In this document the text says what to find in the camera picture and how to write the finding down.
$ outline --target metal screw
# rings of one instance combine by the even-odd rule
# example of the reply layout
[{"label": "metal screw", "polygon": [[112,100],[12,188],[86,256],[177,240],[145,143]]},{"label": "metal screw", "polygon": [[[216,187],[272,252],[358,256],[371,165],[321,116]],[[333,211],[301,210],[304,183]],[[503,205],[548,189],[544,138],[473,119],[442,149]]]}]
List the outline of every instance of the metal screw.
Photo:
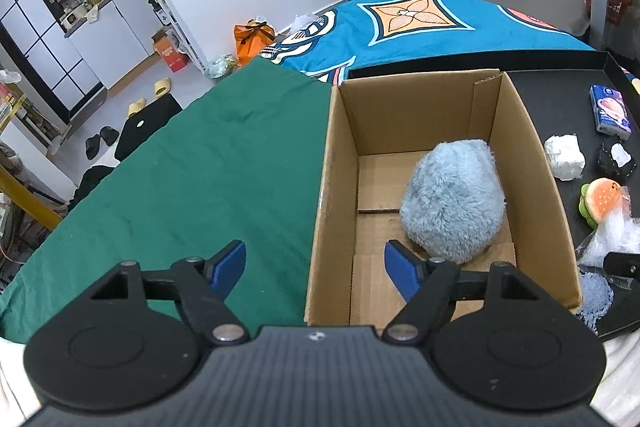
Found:
[{"label": "metal screw", "polygon": [[222,342],[233,342],[244,335],[244,328],[237,324],[222,324],[213,328],[213,336]]},{"label": "metal screw", "polygon": [[410,341],[418,336],[418,328],[412,324],[394,324],[386,333],[396,341]]}]

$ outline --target blue fluffy toy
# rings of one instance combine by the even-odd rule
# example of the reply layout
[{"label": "blue fluffy toy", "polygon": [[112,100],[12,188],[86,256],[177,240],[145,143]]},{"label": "blue fluffy toy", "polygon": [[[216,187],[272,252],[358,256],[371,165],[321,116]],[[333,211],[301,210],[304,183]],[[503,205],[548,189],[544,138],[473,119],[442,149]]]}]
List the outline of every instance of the blue fluffy toy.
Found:
[{"label": "blue fluffy toy", "polygon": [[457,264],[492,243],[503,216],[504,193],[483,140],[436,146],[418,162],[400,206],[408,237]]}]

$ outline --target blue gripper pad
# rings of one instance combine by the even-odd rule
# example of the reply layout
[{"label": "blue gripper pad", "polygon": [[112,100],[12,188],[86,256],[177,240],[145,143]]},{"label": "blue gripper pad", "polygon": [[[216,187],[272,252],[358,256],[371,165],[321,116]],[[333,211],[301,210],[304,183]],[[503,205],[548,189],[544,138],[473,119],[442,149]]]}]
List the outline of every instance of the blue gripper pad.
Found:
[{"label": "blue gripper pad", "polygon": [[385,245],[385,270],[402,298],[409,302],[420,289],[418,265],[422,261],[398,241]]},{"label": "blue gripper pad", "polygon": [[244,273],[246,248],[242,241],[232,241],[220,250],[212,259],[213,273],[209,281],[210,288],[226,299],[235,288]]}]

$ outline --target green tablecloth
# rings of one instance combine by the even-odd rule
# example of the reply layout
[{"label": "green tablecloth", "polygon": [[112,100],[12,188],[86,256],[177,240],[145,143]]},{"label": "green tablecloth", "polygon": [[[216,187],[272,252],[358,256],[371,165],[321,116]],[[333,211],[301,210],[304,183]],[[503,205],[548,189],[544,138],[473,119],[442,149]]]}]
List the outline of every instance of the green tablecloth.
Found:
[{"label": "green tablecloth", "polygon": [[[30,336],[119,261],[164,269],[246,243],[226,300],[255,331],[303,323],[330,88],[256,58],[156,132],[71,211],[0,296]],[[153,309],[176,315],[173,305]]]}]

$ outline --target cardboard box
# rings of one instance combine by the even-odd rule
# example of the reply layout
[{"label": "cardboard box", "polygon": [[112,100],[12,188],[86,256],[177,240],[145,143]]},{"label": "cardboard box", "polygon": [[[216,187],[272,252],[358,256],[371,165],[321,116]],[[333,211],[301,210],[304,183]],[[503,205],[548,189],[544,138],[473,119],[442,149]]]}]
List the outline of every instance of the cardboard box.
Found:
[{"label": "cardboard box", "polygon": [[162,57],[167,66],[175,73],[187,65],[187,55],[180,53],[164,30],[159,30],[152,37],[156,53]]},{"label": "cardboard box", "polygon": [[[310,325],[375,325],[404,300],[386,275],[386,241],[417,161],[440,142],[481,138],[494,152],[507,219],[494,243],[463,266],[516,263],[568,309],[582,302],[556,182],[511,79],[498,70],[361,78],[334,87],[306,297]],[[482,302],[459,303],[456,316]]]}]

